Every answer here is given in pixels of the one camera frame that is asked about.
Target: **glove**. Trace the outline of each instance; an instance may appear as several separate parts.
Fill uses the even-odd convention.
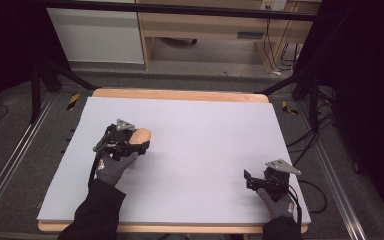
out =
[[[283,195],[277,202],[274,202],[263,188],[258,189],[257,194],[266,204],[270,219],[281,216],[293,217],[295,206],[288,194]]]
[[[139,153],[133,152],[128,157],[115,161],[108,153],[104,153],[96,168],[96,176],[99,180],[115,186],[123,175],[124,170],[138,157]]]

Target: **floor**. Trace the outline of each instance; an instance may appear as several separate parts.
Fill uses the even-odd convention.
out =
[[[285,58],[293,57],[292,47]],[[73,69],[84,79],[108,87],[133,88],[169,88],[214,91],[253,92],[262,90],[291,74],[284,71],[280,76],[266,74],[261,67],[261,60],[252,42],[205,41],[198,40],[196,45],[189,41],[157,39],[153,61],[148,70],[124,66],[97,66],[95,69],[75,65]],[[73,111],[65,107],[73,92],[82,96],[90,95],[76,84],[62,79],[64,89],[55,96],[55,101],[40,131],[29,145],[29,150],[22,161],[15,166],[17,171],[11,176],[7,189],[0,201],[0,239],[55,239],[55,235],[43,234],[37,230],[36,216],[40,200],[46,193],[53,173],[58,167],[64,150],[69,144],[86,98],[82,97]],[[292,142],[306,132],[305,109],[290,101],[293,85],[285,87],[270,96],[275,105],[276,114],[286,142]],[[28,127],[30,118],[30,95],[28,83],[7,89],[0,94],[0,171],[13,153],[15,146]],[[283,100],[289,108],[299,110],[294,115],[282,110]],[[330,113],[328,106],[319,109],[321,117]],[[352,158],[343,145],[341,135],[327,122],[326,128],[319,135],[324,150],[343,183],[351,205],[361,223],[366,239],[384,239],[384,204],[373,188],[367,176],[355,174]],[[298,145],[294,150],[304,147]],[[291,159],[299,153],[291,152]],[[308,180],[321,187],[329,200],[328,209],[322,214],[312,214],[312,224],[308,239],[349,239],[349,231],[344,224],[344,216],[333,197],[332,189],[322,170],[319,154],[313,147],[305,155],[299,167],[308,172]],[[313,209],[322,207],[323,198],[318,191],[302,185],[302,191],[308,204]],[[119,239],[158,239],[161,235],[120,235]],[[184,239],[185,235],[172,234],[166,239]],[[261,236],[250,236],[259,239]],[[191,239],[229,239],[228,235],[193,235]]]

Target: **cabinet door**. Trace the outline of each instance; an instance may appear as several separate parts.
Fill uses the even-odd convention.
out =
[[[144,63],[136,13],[71,9],[48,12],[69,61]]]

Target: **orange-brown object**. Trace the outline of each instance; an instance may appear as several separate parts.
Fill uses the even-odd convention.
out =
[[[130,144],[142,144],[151,139],[151,132],[146,128],[136,130],[129,140]]]

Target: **metal floor strip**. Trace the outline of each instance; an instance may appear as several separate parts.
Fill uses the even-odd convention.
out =
[[[14,175],[15,171],[17,170],[17,167],[20,164],[21,160],[23,159],[24,154],[29,148],[34,136],[36,135],[37,131],[42,125],[43,120],[48,114],[49,108],[52,105],[52,102],[56,94],[57,93],[48,93],[46,95],[46,98],[42,104],[41,114],[38,116],[36,122],[29,125],[23,137],[18,142],[16,148],[12,152],[11,157],[8,159],[7,163],[2,169],[0,173],[0,198],[4,193],[6,187],[8,186],[8,183],[11,180],[12,176]]]
[[[307,113],[308,110],[302,102],[298,102],[298,109],[301,113]],[[311,126],[308,119],[303,116],[305,125],[307,129],[310,130]],[[353,240],[365,240],[366,234],[358,220],[357,215],[354,212],[354,208],[351,205],[351,202],[348,199],[348,196],[342,187],[341,182],[338,179],[333,167],[330,163],[329,157],[320,141],[320,139],[316,142],[316,151],[319,156],[320,164],[323,169],[323,173],[326,177],[327,183],[329,184],[330,189],[333,193],[333,198],[335,199],[336,205],[338,206],[339,212],[342,215],[342,219],[344,220],[345,226],[350,234],[351,239]]]

